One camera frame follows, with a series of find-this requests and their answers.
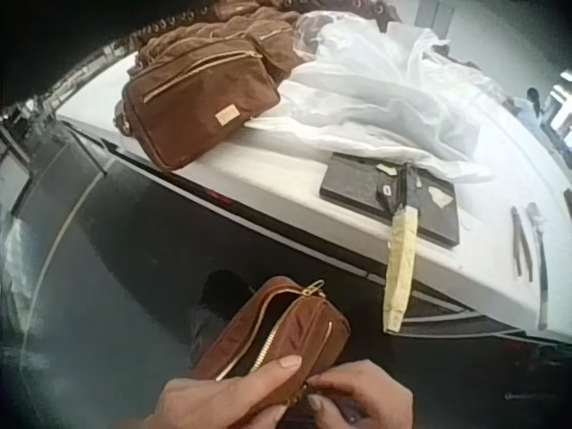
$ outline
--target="hand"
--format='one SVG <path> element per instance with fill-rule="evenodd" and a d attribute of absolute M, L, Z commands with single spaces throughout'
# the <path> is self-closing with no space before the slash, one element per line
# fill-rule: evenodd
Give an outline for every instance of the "hand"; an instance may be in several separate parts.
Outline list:
<path fill-rule="evenodd" d="M 350 425 L 335 404 L 321 395 L 308 395 L 320 429 L 413 427 L 413 394 L 397 383 L 379 366 L 368 360 L 336 366 L 315 375 L 308 383 L 318 389 L 333 389 L 359 403 L 368 418 Z"/>
<path fill-rule="evenodd" d="M 167 383 L 145 429 L 223 428 L 241 420 L 266 395 L 300 368 L 301 357 L 274 360 L 246 377 L 221 382 L 177 379 Z M 274 428 L 286 407 L 270 407 L 255 416 L 248 428 Z"/>

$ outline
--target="fingernail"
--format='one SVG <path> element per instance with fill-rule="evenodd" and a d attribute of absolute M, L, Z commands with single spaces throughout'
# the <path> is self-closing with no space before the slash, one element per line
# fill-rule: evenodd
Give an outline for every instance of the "fingernail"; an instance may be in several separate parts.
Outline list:
<path fill-rule="evenodd" d="M 312 407 L 314 411 L 319 411 L 322 407 L 322 402 L 317 395 L 307 395 L 307 401 L 310 403 L 310 407 Z"/>
<path fill-rule="evenodd" d="M 302 363 L 302 357 L 300 356 L 287 356 L 280 359 L 280 366 L 282 368 L 293 368 L 298 367 Z"/>
<path fill-rule="evenodd" d="M 286 409 L 288 409 L 288 407 L 286 407 L 285 405 L 280 405 L 280 406 L 276 407 L 276 410 L 274 411 L 274 416 L 273 416 L 274 422 L 278 423 L 280 421 L 280 419 L 282 418 L 282 416 L 286 412 Z"/>

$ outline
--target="brown leather purse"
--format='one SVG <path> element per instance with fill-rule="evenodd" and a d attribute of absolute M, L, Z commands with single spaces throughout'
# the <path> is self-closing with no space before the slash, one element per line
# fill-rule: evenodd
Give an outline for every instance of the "brown leather purse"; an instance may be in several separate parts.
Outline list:
<path fill-rule="evenodd" d="M 256 371 L 271 360 L 302 356 L 302 365 L 284 385 L 250 410 L 294 405 L 306 379 L 323 372 L 340 355 L 349 337 L 348 320 L 320 291 L 287 277 L 273 277 L 235 315 L 192 370 L 191 378 L 221 381 Z"/>
<path fill-rule="evenodd" d="M 117 125 L 167 171 L 189 164 L 280 101 L 253 42 L 235 38 L 201 45 L 154 63 L 123 89 Z"/>

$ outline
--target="white countertop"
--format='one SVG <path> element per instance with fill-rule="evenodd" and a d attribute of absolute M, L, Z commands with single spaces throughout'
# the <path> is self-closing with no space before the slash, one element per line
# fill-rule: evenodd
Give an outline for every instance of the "white countertop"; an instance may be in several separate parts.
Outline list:
<path fill-rule="evenodd" d="M 147 158 L 136 140 L 125 138 L 113 125 L 114 106 L 132 64 L 133 55 L 103 71 L 60 107 L 57 117 Z M 481 96 L 472 110 L 482 124 L 475 161 L 488 165 L 496 179 L 456 185 L 460 244 L 446 249 L 420 239 L 415 278 L 529 334 L 572 342 L 572 222 L 562 197 L 570 184 L 542 145 L 502 107 Z M 387 263 L 389 226 L 319 197 L 330 154 L 296 142 L 283 145 L 273 134 L 253 143 L 251 137 L 260 135 L 253 132 L 260 131 L 233 134 L 176 173 L 324 240 Z M 525 212 L 531 201 L 546 220 L 546 332 L 535 329 L 540 286 L 534 235 Z M 533 250 L 532 283 L 516 274 L 512 206 L 520 210 Z"/>

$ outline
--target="leather label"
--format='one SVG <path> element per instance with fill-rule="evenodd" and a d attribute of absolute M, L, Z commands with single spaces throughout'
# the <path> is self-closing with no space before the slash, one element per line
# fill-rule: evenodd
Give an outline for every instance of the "leather label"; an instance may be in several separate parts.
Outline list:
<path fill-rule="evenodd" d="M 236 105 L 229 105 L 227 107 L 224 107 L 223 110 L 221 110 L 218 114 L 215 115 L 216 120 L 222 126 L 226 125 L 227 123 L 232 121 L 234 118 L 237 118 L 239 116 L 240 116 L 240 112 L 239 112 L 239 109 L 236 108 Z"/>

